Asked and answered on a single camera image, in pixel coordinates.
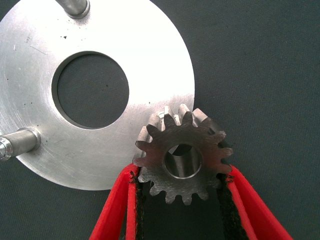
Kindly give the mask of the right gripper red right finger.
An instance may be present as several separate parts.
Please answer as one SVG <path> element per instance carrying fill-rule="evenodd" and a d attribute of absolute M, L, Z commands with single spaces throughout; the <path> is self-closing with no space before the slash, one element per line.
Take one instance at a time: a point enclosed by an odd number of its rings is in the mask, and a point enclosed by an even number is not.
<path fill-rule="evenodd" d="M 236 168 L 218 177 L 217 190 L 227 240 L 291 240 L 245 176 Z"/>

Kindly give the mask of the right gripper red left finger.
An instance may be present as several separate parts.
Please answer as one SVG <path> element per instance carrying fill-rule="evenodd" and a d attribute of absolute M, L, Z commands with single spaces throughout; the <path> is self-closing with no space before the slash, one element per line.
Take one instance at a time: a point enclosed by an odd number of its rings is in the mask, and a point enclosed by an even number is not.
<path fill-rule="evenodd" d="M 118 240 L 124 217 L 126 217 L 126 240 L 142 240 L 143 192 L 138 181 L 140 168 L 127 165 L 118 175 L 103 206 L 91 240 Z"/>

